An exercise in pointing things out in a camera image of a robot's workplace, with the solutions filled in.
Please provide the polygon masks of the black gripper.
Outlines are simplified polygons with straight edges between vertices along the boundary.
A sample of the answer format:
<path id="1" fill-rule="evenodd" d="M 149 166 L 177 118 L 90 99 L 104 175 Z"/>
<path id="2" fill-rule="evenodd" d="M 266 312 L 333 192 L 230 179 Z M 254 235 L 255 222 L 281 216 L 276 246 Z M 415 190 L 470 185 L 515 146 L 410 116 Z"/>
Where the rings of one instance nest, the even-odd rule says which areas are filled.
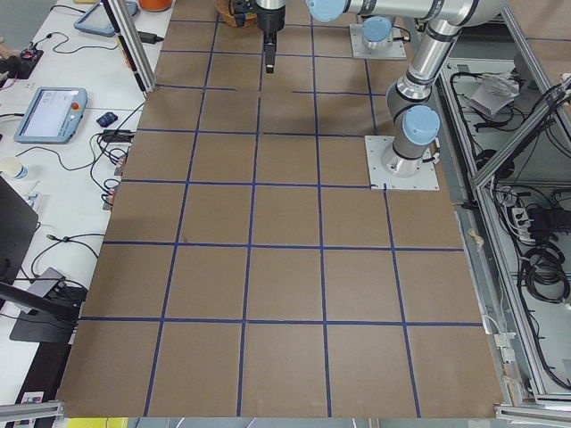
<path id="1" fill-rule="evenodd" d="M 276 64 L 277 33 L 285 26 L 285 8 L 257 13 L 257 26 L 263 33 L 263 53 L 265 71 L 272 74 Z"/>

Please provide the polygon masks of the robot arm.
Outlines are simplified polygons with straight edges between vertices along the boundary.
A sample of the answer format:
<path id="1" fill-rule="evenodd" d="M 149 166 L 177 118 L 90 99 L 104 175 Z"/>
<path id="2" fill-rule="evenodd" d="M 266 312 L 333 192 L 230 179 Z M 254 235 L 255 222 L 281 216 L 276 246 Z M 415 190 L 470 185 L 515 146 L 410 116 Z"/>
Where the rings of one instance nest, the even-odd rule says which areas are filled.
<path id="1" fill-rule="evenodd" d="M 311 16 L 329 22 L 350 12 L 359 16 L 416 18 L 425 32 L 406 73 L 387 90 L 387 107 L 396 129 L 392 146 L 385 150 L 390 170 L 398 163 L 422 161 L 435 140 L 440 119 L 426 106 L 433 83 L 465 27 L 486 23 L 501 12 L 504 1 L 308 1 Z"/>
<path id="2" fill-rule="evenodd" d="M 393 36 L 393 23 L 382 16 L 373 16 L 366 19 L 361 28 L 362 44 L 372 52 L 387 50 L 398 41 L 406 41 L 406 37 Z"/>

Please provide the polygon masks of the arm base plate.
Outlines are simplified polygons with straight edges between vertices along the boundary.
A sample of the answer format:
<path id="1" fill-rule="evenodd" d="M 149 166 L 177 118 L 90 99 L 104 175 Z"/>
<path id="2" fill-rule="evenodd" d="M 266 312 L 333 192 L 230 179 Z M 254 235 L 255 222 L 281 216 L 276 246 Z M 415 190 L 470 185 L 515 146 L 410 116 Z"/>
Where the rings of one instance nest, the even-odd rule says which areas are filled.
<path id="1" fill-rule="evenodd" d="M 352 24 L 349 26 L 351 37 L 352 56 L 357 59 L 365 60 L 387 60 L 387 61 L 404 61 L 406 59 L 406 51 L 403 41 L 401 40 L 401 31 L 393 27 L 393 35 L 381 42 L 368 41 L 363 36 L 362 24 Z"/>
<path id="2" fill-rule="evenodd" d="M 427 147 L 423 157 L 403 160 L 393 151 L 393 136 L 365 136 L 369 184 L 373 190 L 438 191 L 437 161 Z"/>

